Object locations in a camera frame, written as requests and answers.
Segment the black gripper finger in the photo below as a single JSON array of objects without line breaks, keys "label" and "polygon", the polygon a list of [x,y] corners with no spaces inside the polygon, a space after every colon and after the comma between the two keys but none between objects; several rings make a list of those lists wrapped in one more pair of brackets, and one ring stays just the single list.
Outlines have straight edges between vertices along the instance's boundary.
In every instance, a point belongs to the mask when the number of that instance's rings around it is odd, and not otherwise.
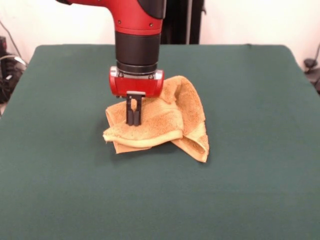
[{"label": "black gripper finger", "polygon": [[132,96],[126,96],[126,124],[133,125],[134,124],[134,111],[132,109]]},{"label": "black gripper finger", "polygon": [[141,111],[142,111],[142,96],[135,95],[136,109],[134,112],[134,125],[141,125]]}]

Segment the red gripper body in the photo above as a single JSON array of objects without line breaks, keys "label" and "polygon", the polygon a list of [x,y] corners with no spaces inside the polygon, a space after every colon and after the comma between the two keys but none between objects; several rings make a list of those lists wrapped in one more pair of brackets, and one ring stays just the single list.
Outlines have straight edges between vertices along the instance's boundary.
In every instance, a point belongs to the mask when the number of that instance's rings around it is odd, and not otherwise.
[{"label": "red gripper body", "polygon": [[126,97],[127,95],[141,95],[147,98],[160,96],[165,73],[157,70],[152,75],[128,75],[119,70],[109,71],[109,86],[114,96]]}]

